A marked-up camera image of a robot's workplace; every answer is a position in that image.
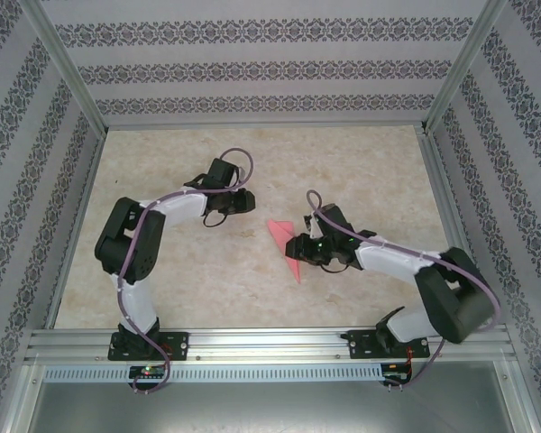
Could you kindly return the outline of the pink paper sheet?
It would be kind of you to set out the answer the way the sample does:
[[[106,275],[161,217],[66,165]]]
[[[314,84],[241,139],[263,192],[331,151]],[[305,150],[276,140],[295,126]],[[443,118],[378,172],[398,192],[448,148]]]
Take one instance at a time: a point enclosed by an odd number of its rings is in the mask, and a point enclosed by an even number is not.
[[[270,235],[274,239],[275,244],[279,248],[279,251],[285,259],[289,269],[291,270],[295,281],[297,283],[301,283],[299,261],[286,255],[287,243],[295,237],[294,224],[290,221],[276,221],[269,219],[267,221],[267,228],[269,229]]]

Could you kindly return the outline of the grey metal sheet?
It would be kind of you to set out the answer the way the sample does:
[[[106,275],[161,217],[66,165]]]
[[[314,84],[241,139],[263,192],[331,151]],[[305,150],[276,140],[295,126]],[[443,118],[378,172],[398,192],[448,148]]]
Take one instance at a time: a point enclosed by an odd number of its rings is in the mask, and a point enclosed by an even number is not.
[[[177,381],[136,395],[105,370],[23,371],[0,433],[541,433],[510,361],[442,362],[390,390],[328,366],[317,382]]]

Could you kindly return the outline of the aluminium back rail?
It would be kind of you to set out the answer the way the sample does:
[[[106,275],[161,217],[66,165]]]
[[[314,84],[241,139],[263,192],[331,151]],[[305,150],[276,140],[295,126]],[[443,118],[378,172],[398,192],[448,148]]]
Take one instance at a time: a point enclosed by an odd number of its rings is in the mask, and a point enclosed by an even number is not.
[[[272,129],[272,128],[329,128],[329,127],[399,127],[412,126],[416,131],[425,129],[422,121],[352,121],[352,122],[231,122],[231,123],[180,123],[180,124],[116,124],[108,131],[160,131],[160,130],[211,130],[211,129]]]

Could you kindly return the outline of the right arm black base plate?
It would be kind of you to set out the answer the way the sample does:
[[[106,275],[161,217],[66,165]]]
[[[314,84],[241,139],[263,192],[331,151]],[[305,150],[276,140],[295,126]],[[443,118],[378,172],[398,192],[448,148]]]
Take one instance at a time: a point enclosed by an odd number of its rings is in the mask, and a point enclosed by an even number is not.
[[[389,332],[376,329],[349,330],[342,337],[348,342],[352,359],[399,359],[407,358],[408,353],[415,359],[430,356],[429,346],[422,338],[401,343]]]

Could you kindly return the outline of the aluminium mounting rail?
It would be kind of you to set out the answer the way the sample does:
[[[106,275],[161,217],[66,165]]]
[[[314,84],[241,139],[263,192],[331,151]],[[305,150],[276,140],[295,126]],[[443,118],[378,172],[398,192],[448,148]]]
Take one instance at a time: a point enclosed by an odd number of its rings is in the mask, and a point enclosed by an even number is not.
[[[112,329],[31,332],[23,364],[109,364]],[[349,364],[343,327],[189,329],[187,364]],[[506,327],[446,343],[438,362],[512,361],[517,352]]]

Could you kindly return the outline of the aluminium side rail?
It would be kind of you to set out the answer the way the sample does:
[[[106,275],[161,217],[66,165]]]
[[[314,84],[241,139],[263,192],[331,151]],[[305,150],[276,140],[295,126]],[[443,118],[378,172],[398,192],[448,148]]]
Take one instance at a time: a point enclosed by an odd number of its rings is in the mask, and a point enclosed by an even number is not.
[[[469,254],[473,263],[478,266],[465,233],[463,221],[451,188],[440,152],[434,138],[429,136],[422,126],[415,127],[416,137],[426,167],[429,183],[434,194],[438,213],[450,246],[456,246]]]
[[[60,304],[68,281],[74,254],[76,252],[80,231],[87,213],[87,204],[91,196],[92,188],[94,187],[96,172],[99,167],[107,136],[108,131],[105,131],[97,140],[96,147],[91,154],[91,158],[87,166],[87,172],[79,191],[80,194],[78,196],[77,208],[73,214],[73,221],[69,230],[69,236],[63,250],[60,266],[56,273],[56,279],[54,281],[54,286],[49,297],[49,302],[47,304],[40,329],[53,329],[55,327],[56,319],[60,310]]]

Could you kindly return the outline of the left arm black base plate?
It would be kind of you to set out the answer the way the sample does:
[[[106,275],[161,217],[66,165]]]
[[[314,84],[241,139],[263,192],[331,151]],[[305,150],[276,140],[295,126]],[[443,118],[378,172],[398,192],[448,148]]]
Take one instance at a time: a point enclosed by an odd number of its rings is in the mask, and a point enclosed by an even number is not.
[[[160,347],[171,361],[186,361],[188,333],[160,331],[155,345]],[[140,335],[114,332],[107,353],[109,361],[163,361],[160,351]]]

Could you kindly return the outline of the aluminium frame post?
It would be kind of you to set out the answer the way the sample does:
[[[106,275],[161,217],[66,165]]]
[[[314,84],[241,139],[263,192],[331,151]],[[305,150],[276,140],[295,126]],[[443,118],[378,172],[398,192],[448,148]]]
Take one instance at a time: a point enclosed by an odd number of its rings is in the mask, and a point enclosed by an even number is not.
[[[445,110],[451,103],[455,92],[463,82],[463,78],[484,44],[491,28],[496,23],[507,0],[486,0],[474,22],[463,47],[459,51],[453,66],[447,73],[444,84],[438,91],[434,102],[422,123],[426,135],[431,134],[438,126]]]
[[[98,138],[106,137],[108,126],[94,98],[87,89],[78,67],[70,57],[55,25],[51,22],[41,0],[18,0],[33,29],[49,53],[61,77],[65,80],[73,97],[93,127]]]

